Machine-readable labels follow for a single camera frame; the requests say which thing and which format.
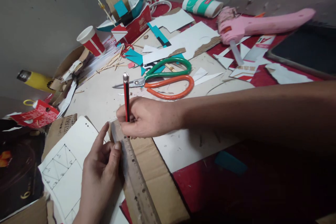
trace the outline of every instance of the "pink glue gun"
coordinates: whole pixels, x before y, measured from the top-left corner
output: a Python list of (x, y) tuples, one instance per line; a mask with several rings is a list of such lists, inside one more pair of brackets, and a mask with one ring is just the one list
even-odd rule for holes
[(222, 37), (223, 44), (231, 46), (238, 65), (243, 65), (244, 62), (236, 44), (244, 36), (289, 32), (299, 28), (315, 14), (315, 10), (306, 8), (296, 13), (282, 16), (262, 18), (239, 16), (234, 18), (233, 11), (234, 8), (229, 7), (225, 7), (221, 11), (218, 16), (218, 32)]

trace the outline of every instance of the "fingernail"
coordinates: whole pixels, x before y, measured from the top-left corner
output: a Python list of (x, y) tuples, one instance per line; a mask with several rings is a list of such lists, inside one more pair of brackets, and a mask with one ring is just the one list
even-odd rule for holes
[(117, 150), (120, 150), (120, 148), (121, 148), (121, 144), (120, 144), (120, 142), (116, 142), (116, 143), (114, 144), (114, 148), (117, 149)]

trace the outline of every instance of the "orange scissors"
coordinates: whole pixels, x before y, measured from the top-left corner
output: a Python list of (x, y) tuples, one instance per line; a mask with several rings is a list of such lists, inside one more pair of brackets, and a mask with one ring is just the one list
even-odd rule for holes
[[(161, 66), (167, 64), (167, 63), (180, 63), (182, 65), (184, 65), (187, 69), (180, 71), (180, 72), (161, 72), (161, 73), (154, 73), (157, 69), (159, 69)], [(141, 78), (141, 79), (136, 79), (133, 81), (129, 82), (129, 86), (130, 88), (137, 88), (137, 87), (145, 87), (147, 88), (147, 91), (149, 93), (151, 93), (152, 95), (159, 97), (161, 99), (164, 100), (177, 100), (177, 99), (181, 99), (183, 97), (185, 97), (187, 94), (189, 94), (193, 87), (194, 87), (194, 79), (188, 75), (191, 73), (191, 63), (183, 58), (167, 58), (164, 60), (161, 60), (160, 62), (158, 62), (154, 67), (152, 67), (152, 69), (150, 69), (146, 76)], [(155, 78), (155, 77), (172, 77), (169, 78), (167, 80), (161, 81), (161, 82), (156, 82), (153, 84), (149, 84), (146, 83), (147, 80)], [(154, 91), (152, 88), (159, 88), (177, 81), (189, 81), (189, 86), (187, 87), (186, 90), (184, 90), (182, 93), (180, 94), (175, 94), (175, 95), (165, 95), (165, 94), (161, 94), (158, 93), (156, 91)], [(120, 84), (120, 85), (116, 85), (113, 88), (124, 88), (124, 84)]]

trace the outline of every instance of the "left hand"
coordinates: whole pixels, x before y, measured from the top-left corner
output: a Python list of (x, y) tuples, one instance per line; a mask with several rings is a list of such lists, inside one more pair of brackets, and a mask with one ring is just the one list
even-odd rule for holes
[(112, 194), (118, 176), (121, 145), (110, 141), (103, 144), (108, 128), (108, 123), (102, 127), (84, 160), (82, 195), (74, 224), (99, 223)]

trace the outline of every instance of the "right hand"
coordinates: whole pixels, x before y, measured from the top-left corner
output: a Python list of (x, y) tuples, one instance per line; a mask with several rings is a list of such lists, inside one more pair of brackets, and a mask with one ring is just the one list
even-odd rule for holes
[(181, 127), (180, 110), (174, 103), (133, 97), (129, 101), (131, 122), (125, 122), (125, 105), (117, 110), (117, 119), (125, 135), (134, 138), (158, 137)]

